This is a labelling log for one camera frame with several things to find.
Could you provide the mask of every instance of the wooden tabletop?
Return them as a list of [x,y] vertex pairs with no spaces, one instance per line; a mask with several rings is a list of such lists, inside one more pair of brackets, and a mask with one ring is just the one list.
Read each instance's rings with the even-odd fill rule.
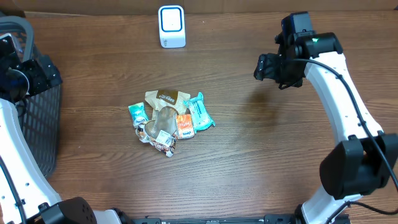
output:
[[[64,81],[52,187],[63,199],[81,196],[96,210],[118,207],[134,218],[292,213],[320,186],[319,165],[334,140],[308,81],[281,91],[253,78],[258,56],[277,52],[274,36],[287,15],[186,15],[182,49],[160,46],[157,16],[29,19]],[[339,38],[376,121],[398,132],[398,13],[310,15],[318,33]],[[160,89],[202,92],[216,122],[178,141],[170,159],[138,140],[127,110]],[[397,197],[389,181],[361,201],[395,210]],[[398,222],[355,206],[346,212],[353,223]]]

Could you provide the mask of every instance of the light blue package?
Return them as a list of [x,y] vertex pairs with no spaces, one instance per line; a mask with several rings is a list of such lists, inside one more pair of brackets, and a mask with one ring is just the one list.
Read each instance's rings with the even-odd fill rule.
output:
[[149,120],[147,114],[145,113],[143,102],[129,106],[129,111],[132,117],[132,125],[134,128],[137,128],[142,122]]
[[203,103],[203,94],[201,92],[198,93],[197,97],[184,101],[184,105],[191,112],[195,134],[197,131],[208,129],[211,125],[216,126],[216,123],[206,111],[205,104]]

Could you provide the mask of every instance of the orange wrapper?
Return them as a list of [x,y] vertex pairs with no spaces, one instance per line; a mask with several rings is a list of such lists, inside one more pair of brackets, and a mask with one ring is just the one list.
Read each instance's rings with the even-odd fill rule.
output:
[[175,117],[177,123],[178,139],[188,139],[194,137],[192,118],[190,114],[177,115]]

